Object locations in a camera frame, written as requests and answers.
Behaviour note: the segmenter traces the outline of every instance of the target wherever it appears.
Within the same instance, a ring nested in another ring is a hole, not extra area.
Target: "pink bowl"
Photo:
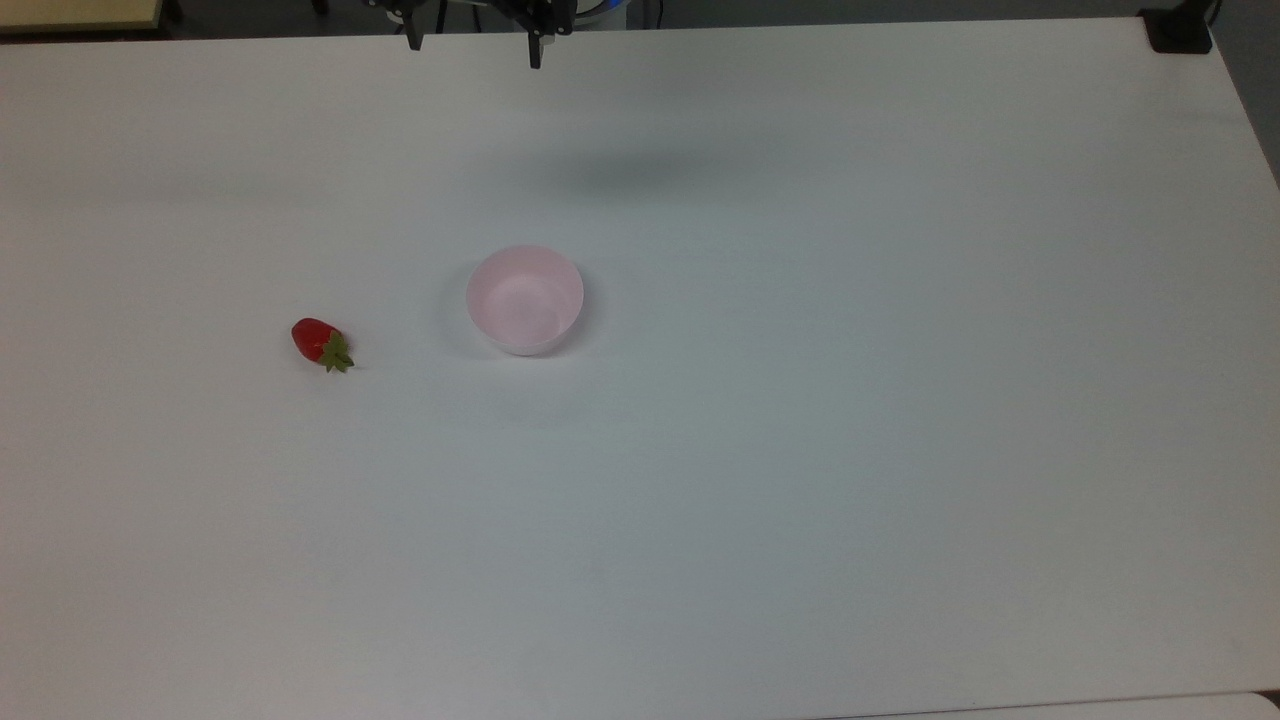
[[[480,263],[467,282],[471,322],[512,355],[556,347],[582,311],[582,275],[549,247],[516,245]]]

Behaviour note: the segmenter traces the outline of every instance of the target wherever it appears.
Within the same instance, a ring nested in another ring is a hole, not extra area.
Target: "black clamp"
[[[1217,18],[1222,0],[1216,3],[1213,18]],[[1138,17],[1147,24],[1151,49],[1156,53],[1207,55],[1213,49],[1213,38],[1208,33],[1213,18],[1204,22],[1204,13],[1213,4],[1215,0],[1183,0],[1171,10],[1138,10]]]

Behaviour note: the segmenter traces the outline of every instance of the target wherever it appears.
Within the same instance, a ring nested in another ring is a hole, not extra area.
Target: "red strawberry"
[[[303,357],[324,365],[325,373],[346,373],[347,368],[355,365],[347,348],[347,338],[342,337],[338,328],[315,318],[302,318],[293,325],[293,345],[298,346]]]

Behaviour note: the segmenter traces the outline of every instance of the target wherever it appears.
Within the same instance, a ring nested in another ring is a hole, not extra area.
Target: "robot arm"
[[[426,0],[365,0],[370,8],[383,8],[388,15],[404,23],[408,46],[422,49],[422,31],[413,23],[413,12]],[[557,35],[573,32],[577,0],[486,0],[489,5],[529,33],[529,67],[543,67],[543,46]]]

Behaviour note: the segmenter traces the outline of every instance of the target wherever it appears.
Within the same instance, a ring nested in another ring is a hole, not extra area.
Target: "black mount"
[[[1213,0],[1183,0],[1171,10],[1138,10],[1147,24],[1147,40],[1156,53],[1207,55],[1213,49],[1204,13]]]
[[[444,29],[444,8],[449,0],[440,1],[440,14],[435,22],[435,32]],[[365,0],[370,8],[387,10],[396,20],[403,23],[408,46],[422,49],[422,31],[413,23],[413,10],[426,4],[426,0]],[[486,0],[508,19],[520,24],[529,33],[529,67],[543,67],[543,46],[557,35],[573,32],[573,19],[577,13],[577,0]]]

